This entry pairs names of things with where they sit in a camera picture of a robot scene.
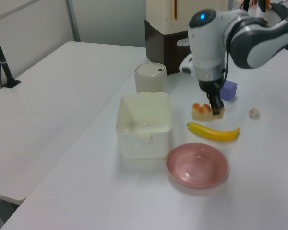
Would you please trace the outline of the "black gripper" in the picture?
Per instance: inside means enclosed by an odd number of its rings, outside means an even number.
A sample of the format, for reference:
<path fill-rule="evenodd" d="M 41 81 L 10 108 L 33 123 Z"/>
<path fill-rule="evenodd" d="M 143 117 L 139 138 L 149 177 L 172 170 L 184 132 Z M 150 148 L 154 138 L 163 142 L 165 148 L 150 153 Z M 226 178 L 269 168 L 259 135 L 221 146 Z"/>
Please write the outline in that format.
<path fill-rule="evenodd" d="M 223 86 L 223 79 L 217 79 L 213 81 L 199 80 L 199 86 L 202 91 L 206 93 L 213 115 L 221 114 L 221 110 L 224 108 L 224 103 L 220 97 L 220 90 Z"/>

